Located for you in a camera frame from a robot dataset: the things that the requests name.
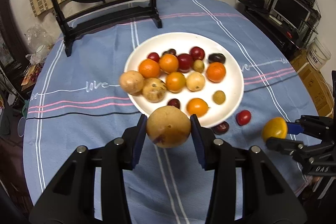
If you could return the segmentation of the yellow green tomato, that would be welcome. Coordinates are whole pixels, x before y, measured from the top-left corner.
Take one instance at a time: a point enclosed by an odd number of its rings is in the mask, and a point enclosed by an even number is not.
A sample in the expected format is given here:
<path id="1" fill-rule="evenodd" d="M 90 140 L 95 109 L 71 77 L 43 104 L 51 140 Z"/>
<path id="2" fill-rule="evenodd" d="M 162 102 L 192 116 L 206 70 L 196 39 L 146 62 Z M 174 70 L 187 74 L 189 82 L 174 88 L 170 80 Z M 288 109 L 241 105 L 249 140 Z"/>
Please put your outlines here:
<path id="1" fill-rule="evenodd" d="M 261 137 L 264 142 L 269 138 L 285 139 L 288 133 L 288 126 L 284 118 L 276 117 L 269 120 L 262 129 Z"/>

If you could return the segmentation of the small yellow fruit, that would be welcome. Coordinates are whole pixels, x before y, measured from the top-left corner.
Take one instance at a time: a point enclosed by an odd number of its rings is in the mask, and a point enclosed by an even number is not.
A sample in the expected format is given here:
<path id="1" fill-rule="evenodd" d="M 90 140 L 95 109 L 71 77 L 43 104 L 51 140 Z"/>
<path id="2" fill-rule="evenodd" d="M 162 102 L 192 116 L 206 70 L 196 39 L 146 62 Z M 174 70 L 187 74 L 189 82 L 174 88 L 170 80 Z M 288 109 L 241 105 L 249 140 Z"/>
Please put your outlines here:
<path id="1" fill-rule="evenodd" d="M 213 101 L 217 104 L 217 105 L 221 105 L 225 102 L 226 100 L 226 95 L 223 91 L 218 90 L 213 94 Z"/>
<path id="2" fill-rule="evenodd" d="M 203 73 L 204 69 L 205 69 L 205 65 L 204 65 L 202 60 L 197 59 L 197 60 L 194 61 L 193 70 L 195 72 Z"/>

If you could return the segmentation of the dark red plum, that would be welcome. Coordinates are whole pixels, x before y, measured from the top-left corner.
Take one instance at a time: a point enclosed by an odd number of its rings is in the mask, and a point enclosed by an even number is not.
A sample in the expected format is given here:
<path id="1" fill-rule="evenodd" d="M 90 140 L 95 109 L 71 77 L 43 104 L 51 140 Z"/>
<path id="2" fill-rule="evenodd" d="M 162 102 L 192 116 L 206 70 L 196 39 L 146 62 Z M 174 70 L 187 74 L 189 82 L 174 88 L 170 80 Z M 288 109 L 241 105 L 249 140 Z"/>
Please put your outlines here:
<path id="1" fill-rule="evenodd" d="M 173 98 L 171 100 L 169 100 L 169 102 L 167 103 L 168 106 L 174 106 L 176 107 L 177 109 L 180 109 L 181 108 L 181 103 L 178 99 L 176 98 Z"/>
<path id="2" fill-rule="evenodd" d="M 229 128 L 230 128 L 229 124 L 226 121 L 224 121 L 213 127 L 212 130 L 217 135 L 223 135 L 229 130 Z"/>

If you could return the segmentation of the pale yellow spotted fruit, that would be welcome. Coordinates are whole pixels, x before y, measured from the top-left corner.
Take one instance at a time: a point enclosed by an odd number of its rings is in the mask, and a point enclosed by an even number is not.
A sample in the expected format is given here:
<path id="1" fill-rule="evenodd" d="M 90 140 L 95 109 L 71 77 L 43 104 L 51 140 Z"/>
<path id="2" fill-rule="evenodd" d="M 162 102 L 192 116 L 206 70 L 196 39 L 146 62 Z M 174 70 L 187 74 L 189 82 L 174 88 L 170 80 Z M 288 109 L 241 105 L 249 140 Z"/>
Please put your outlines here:
<path id="1" fill-rule="evenodd" d="M 119 84 L 128 94 L 139 93 L 144 86 L 144 78 L 137 71 L 124 72 L 119 78 Z"/>

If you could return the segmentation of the brown yellow fruit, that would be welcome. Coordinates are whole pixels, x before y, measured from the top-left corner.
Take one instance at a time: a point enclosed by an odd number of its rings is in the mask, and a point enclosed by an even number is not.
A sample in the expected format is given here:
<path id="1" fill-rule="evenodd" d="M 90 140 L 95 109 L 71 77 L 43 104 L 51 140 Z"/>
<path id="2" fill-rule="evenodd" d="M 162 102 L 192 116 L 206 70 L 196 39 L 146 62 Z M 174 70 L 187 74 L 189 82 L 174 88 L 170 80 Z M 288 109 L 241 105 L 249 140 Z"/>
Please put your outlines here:
<path id="1" fill-rule="evenodd" d="M 187 77 L 186 86 L 191 92 L 201 91 L 205 86 L 205 77 L 199 72 L 193 72 Z"/>

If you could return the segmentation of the yellow orange fruit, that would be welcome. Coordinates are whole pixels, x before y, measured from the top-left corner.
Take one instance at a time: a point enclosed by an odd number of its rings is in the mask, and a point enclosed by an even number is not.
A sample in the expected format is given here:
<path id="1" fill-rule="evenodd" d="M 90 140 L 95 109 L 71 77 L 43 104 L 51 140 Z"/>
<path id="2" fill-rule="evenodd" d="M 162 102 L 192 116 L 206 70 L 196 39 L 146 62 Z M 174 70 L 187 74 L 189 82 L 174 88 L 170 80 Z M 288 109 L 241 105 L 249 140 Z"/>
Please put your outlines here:
<path id="1" fill-rule="evenodd" d="M 186 78 L 180 72 L 173 72 L 166 76 L 165 83 L 170 92 L 179 93 L 186 85 Z"/>

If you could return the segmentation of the small orange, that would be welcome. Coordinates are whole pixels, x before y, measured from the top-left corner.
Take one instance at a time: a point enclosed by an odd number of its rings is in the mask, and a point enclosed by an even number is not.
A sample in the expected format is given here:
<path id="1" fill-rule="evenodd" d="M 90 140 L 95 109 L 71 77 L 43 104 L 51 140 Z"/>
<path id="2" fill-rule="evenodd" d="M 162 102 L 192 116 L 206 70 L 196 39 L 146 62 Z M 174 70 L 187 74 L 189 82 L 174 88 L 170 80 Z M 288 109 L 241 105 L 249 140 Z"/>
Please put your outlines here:
<path id="1" fill-rule="evenodd" d="M 220 83 L 226 76 L 226 68 L 222 63 L 211 63 L 206 70 L 207 78 L 213 83 Z"/>

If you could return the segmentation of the large orange mandarin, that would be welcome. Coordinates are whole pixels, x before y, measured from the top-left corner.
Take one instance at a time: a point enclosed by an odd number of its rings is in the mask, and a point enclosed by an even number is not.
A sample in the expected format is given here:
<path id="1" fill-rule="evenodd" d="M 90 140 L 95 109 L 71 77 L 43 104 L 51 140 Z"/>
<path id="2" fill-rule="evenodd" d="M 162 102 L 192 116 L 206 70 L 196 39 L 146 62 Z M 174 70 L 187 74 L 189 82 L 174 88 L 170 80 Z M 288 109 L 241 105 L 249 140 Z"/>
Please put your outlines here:
<path id="1" fill-rule="evenodd" d="M 165 73 L 173 73 L 177 72 L 179 68 L 179 62 L 175 55 L 172 55 L 170 53 L 166 53 L 163 55 L 159 60 L 159 66 L 162 71 Z"/>

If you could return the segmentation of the dark purple round fruit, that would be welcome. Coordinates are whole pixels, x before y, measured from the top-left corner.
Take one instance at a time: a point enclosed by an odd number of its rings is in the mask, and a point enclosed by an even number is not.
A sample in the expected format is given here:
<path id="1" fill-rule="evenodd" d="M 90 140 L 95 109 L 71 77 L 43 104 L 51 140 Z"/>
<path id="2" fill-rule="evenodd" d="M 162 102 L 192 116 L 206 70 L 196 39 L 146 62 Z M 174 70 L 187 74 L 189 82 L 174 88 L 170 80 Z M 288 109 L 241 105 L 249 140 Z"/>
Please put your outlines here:
<path id="1" fill-rule="evenodd" d="M 211 53 L 208 56 L 208 62 L 224 64 L 226 62 L 226 57 L 222 53 Z"/>

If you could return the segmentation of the small red tomato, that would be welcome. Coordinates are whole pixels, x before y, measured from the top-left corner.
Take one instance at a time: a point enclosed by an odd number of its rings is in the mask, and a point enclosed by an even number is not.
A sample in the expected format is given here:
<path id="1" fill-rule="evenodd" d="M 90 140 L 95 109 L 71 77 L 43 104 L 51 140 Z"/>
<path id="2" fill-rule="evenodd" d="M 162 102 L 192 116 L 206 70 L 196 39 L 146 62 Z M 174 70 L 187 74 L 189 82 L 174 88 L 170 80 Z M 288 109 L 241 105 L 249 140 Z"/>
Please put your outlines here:
<path id="1" fill-rule="evenodd" d="M 153 60 L 153 61 L 155 61 L 157 63 L 159 63 L 159 60 L 160 60 L 160 56 L 156 52 L 152 52 L 152 53 L 148 54 L 147 58 L 151 59 L 151 60 Z"/>

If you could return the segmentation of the dark purple wrinkled fruit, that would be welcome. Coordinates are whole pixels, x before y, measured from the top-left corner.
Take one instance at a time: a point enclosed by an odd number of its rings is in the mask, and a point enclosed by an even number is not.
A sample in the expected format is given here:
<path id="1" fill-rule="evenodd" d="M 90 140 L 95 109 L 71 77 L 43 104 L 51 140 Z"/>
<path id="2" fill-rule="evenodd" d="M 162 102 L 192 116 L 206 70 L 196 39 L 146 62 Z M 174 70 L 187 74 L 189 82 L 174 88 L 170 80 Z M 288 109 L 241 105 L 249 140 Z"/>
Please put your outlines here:
<path id="1" fill-rule="evenodd" d="M 162 53 L 162 56 L 164 56 L 165 54 L 171 54 L 171 55 L 176 55 L 176 50 L 175 49 L 169 49 L 168 51 L 164 51 L 163 53 Z"/>

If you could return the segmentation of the white round plate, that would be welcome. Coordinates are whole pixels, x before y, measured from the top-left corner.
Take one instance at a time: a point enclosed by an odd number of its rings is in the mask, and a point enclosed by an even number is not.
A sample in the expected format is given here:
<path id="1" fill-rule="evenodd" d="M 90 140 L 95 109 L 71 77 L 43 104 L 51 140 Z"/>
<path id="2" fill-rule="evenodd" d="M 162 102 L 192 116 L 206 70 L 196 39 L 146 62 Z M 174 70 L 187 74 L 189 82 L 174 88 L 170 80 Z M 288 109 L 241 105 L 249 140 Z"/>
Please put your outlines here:
<path id="1" fill-rule="evenodd" d="M 203 60 L 204 69 L 193 69 L 189 51 L 199 47 L 208 57 L 222 53 L 223 64 Z M 171 32 L 147 39 L 129 56 L 123 77 L 131 82 L 143 78 L 143 88 L 128 90 L 135 107 L 146 116 L 170 100 L 178 100 L 187 116 L 197 114 L 203 127 L 214 127 L 230 117 L 240 105 L 244 79 L 234 57 L 217 42 L 187 32 Z"/>

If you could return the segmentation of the blue striped tablecloth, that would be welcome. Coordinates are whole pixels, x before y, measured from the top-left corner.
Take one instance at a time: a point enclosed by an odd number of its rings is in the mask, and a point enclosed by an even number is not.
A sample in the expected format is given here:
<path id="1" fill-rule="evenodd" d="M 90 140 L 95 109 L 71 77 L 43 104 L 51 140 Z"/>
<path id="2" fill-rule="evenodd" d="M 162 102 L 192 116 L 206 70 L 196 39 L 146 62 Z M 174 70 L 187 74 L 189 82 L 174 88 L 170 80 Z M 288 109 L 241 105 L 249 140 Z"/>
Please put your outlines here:
<path id="1" fill-rule="evenodd" d="M 278 48 L 232 6 L 215 0 L 159 0 L 162 28 L 150 19 L 129 21 L 83 36 L 67 57 L 62 39 L 50 52 L 31 95 L 23 164 L 36 202 L 58 169 L 80 145 L 102 147 L 135 126 L 140 113 L 119 87 L 131 52 L 167 32 L 210 38 L 237 60 L 245 88 L 239 110 L 251 121 L 228 119 L 223 139 L 234 147 L 264 146 L 261 129 L 274 118 L 294 121 L 317 113 L 302 81 Z M 213 173 L 198 163 L 193 141 L 161 149 L 147 140 L 134 171 L 124 174 L 133 223 L 203 223 Z"/>

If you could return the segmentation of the computer monitor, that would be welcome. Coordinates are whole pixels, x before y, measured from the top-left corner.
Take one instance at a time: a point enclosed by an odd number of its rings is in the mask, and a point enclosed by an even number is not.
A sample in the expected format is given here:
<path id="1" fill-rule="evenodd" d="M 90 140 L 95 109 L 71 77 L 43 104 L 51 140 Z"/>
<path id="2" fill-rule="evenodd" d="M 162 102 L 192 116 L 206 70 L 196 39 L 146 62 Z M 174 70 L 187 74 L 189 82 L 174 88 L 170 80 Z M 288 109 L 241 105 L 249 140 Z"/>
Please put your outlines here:
<path id="1" fill-rule="evenodd" d="M 271 11 L 298 30 L 310 15 L 310 10 L 298 0 L 275 0 Z"/>

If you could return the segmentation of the black hat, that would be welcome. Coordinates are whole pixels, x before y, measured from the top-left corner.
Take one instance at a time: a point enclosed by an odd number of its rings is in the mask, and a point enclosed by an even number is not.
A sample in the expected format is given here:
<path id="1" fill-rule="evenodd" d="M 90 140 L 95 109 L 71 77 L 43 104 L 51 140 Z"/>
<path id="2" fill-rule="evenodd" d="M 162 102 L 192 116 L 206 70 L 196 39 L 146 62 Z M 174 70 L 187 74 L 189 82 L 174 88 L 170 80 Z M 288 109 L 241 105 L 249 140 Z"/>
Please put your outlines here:
<path id="1" fill-rule="evenodd" d="M 265 0 L 238 0 L 238 1 L 247 7 L 252 7 L 255 9 L 265 8 Z"/>

